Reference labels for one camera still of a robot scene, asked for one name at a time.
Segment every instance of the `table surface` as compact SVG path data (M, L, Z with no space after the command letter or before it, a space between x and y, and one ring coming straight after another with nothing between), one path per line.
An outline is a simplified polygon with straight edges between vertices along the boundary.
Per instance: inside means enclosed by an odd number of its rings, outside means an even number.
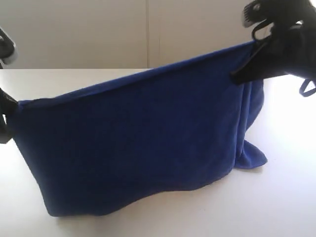
M17 100L51 97L143 70L0 70ZM316 95L302 79L265 81L265 104L247 139L267 156L193 192L161 193L103 217L50 217L13 141L0 146L3 237L315 237Z

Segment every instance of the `cabinet door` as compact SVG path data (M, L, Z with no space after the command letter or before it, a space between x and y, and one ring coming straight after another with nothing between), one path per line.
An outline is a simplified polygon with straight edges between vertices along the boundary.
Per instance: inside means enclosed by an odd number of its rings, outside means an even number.
M145 68L145 0L8 0L0 25L19 57L10 68Z
M251 40L241 12L250 0L149 0L151 67Z

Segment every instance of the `blue towel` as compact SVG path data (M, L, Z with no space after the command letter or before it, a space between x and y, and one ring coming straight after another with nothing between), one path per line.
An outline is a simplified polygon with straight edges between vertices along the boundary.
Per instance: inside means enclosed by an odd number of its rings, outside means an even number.
M20 101L8 127L52 216L106 215L165 191L209 185L266 163L244 140L263 105L261 80L229 72L252 43Z

